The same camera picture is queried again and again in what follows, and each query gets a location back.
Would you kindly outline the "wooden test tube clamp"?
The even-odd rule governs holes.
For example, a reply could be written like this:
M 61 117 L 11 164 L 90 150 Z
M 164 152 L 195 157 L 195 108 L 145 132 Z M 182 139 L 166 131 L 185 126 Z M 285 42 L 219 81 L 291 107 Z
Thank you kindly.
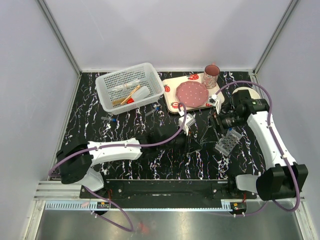
M 134 90 L 120 103 L 120 105 L 124 105 L 131 97 L 132 95 L 137 92 L 139 89 L 141 88 L 140 85 L 138 85 L 137 87 L 134 88 Z

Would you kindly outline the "clear plastic funnel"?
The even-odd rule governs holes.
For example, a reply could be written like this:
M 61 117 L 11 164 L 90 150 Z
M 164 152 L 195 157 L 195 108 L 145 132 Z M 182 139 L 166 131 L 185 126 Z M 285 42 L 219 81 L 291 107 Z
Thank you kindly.
M 111 89 L 111 91 L 113 92 L 124 92 L 127 91 L 129 88 L 131 88 L 132 86 L 135 86 L 136 82 L 135 81 L 131 81 L 131 82 L 127 82 L 127 83 L 122 83 L 121 85 L 115 86 Z

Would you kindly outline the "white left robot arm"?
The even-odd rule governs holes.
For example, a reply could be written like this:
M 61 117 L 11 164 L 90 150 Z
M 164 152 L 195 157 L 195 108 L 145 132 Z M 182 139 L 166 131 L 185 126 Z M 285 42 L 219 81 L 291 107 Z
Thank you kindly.
M 90 189 L 97 198 L 108 193 L 103 175 L 94 166 L 122 160 L 148 159 L 161 150 L 177 150 L 189 154 L 200 150 L 201 145 L 184 130 L 174 138 L 160 128 L 123 141 L 94 142 L 75 140 L 56 154 L 61 183 L 80 184 Z

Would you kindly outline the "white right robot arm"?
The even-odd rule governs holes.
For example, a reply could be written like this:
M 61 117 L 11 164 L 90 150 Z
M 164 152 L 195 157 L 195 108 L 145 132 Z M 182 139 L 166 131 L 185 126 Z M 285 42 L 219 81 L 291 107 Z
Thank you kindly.
M 233 129 L 248 125 L 260 146 L 266 170 L 260 176 L 232 176 L 227 185 L 228 195 L 236 199 L 246 191 L 264 201 L 299 198 L 308 169 L 304 164 L 297 164 L 282 141 L 271 114 L 271 101 L 260 98 L 248 87 L 239 87 L 232 93 L 231 104 L 233 111 L 214 113 L 209 118 L 217 136 L 215 150 L 228 156 L 241 138 Z

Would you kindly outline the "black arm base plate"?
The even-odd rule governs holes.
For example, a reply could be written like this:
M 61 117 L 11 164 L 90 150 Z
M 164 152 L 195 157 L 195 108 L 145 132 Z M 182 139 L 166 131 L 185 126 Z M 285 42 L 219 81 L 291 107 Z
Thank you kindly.
M 221 209 L 223 200 L 256 199 L 237 190 L 228 180 L 121 180 L 109 179 L 94 192 L 123 209 Z

